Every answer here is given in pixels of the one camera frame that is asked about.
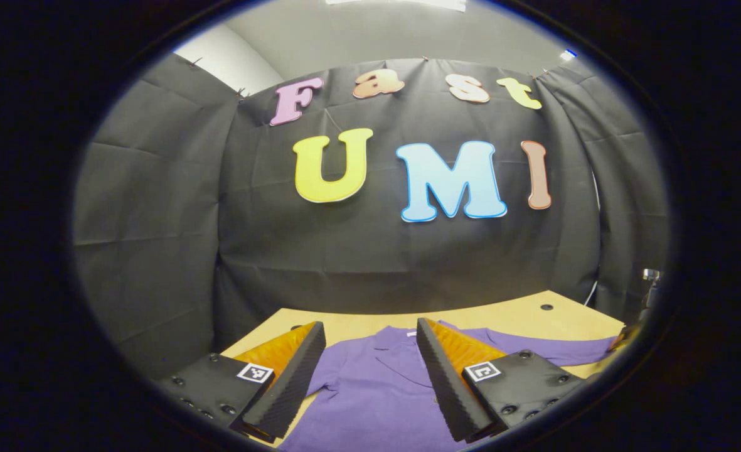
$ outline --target foam letter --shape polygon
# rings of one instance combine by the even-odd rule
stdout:
[[[334,182],[323,180],[321,173],[328,137],[311,137],[295,143],[292,147],[298,154],[295,188],[301,197],[313,203],[333,203],[359,191],[365,184],[367,140],[372,136],[371,129],[351,129],[339,134],[339,140],[345,143],[345,174]]]
[[[483,104],[490,100],[490,94],[482,89],[482,83],[468,75],[450,74],[445,76],[448,88],[457,99]]]
[[[298,111],[297,104],[301,104],[301,107],[309,105],[312,101],[312,88],[322,87],[323,80],[315,77],[276,89],[278,106],[275,108],[275,117],[270,120],[270,126],[278,126],[301,117],[303,114]]]
[[[418,143],[399,147],[395,154],[407,163],[410,205],[402,212],[404,221],[431,221],[437,209],[429,204],[428,189],[434,193],[442,211],[453,218],[459,211],[462,193],[470,191],[465,215],[471,218],[503,217],[507,204],[499,198],[493,172],[493,145],[468,141],[459,148],[454,169],[450,169],[434,148]]]
[[[529,159],[529,174],[531,175],[531,195],[529,195],[529,207],[540,210],[552,205],[551,195],[548,194],[548,182],[546,181],[546,163],[543,157],[546,148],[537,141],[522,141],[521,148]]]
[[[398,79],[398,74],[392,69],[376,69],[359,75],[356,78],[359,85],[353,89],[354,97],[364,99],[373,97],[376,94],[389,94],[390,92],[401,91],[404,88],[404,82]]]
[[[527,85],[522,85],[518,80],[513,78],[499,79],[496,83],[505,87],[513,99],[520,105],[525,106],[528,109],[540,109],[540,101],[531,99],[527,92],[531,92],[531,88]]]

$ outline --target table surface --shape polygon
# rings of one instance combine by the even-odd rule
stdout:
[[[543,305],[551,305],[553,309],[542,309]],[[618,335],[624,326],[615,318],[551,291],[485,306],[417,314],[352,315],[279,309],[264,323],[221,354],[225,357],[236,357],[242,352],[284,334],[295,325],[304,325],[311,321],[322,321],[326,346],[331,346],[343,340],[375,335],[385,326],[415,328],[418,317],[445,320],[461,329],[490,328],[510,335],[549,338],[549,340],[599,340],[599,338]],[[609,357],[599,363],[566,366],[563,369],[577,377],[586,378],[602,371],[612,358]],[[290,426],[290,432],[301,420],[302,414],[316,396],[315,393],[304,399],[298,415]],[[282,442],[282,438],[276,439],[272,444],[253,439],[270,446],[278,446]]]

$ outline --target letter m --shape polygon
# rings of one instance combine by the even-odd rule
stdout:
[[[429,204],[428,189],[434,193],[442,211],[453,218],[459,211],[467,187],[465,215],[471,218],[503,217],[507,204],[499,198],[493,154],[496,148],[485,141],[468,141],[459,148],[454,169],[450,169],[434,148],[417,143],[399,147],[395,154],[407,163],[410,205],[402,212],[404,221],[431,221],[437,209]]]

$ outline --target yellow letter u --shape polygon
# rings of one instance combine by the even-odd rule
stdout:
[[[295,166],[298,193],[313,203],[333,203],[359,191],[367,176],[367,140],[372,136],[371,129],[351,129],[339,134],[339,140],[345,143],[345,174],[333,182],[323,180],[321,173],[328,137],[310,137],[295,143],[292,150],[298,154]]]

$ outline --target purple polo shirt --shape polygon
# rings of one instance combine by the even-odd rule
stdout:
[[[440,321],[443,325],[458,329]],[[558,366],[602,360],[613,338],[541,340],[487,328],[459,330],[510,354],[529,349]],[[322,389],[295,429],[278,446],[288,452],[455,452],[414,329],[387,326],[376,335],[345,340],[323,352],[307,394]]]

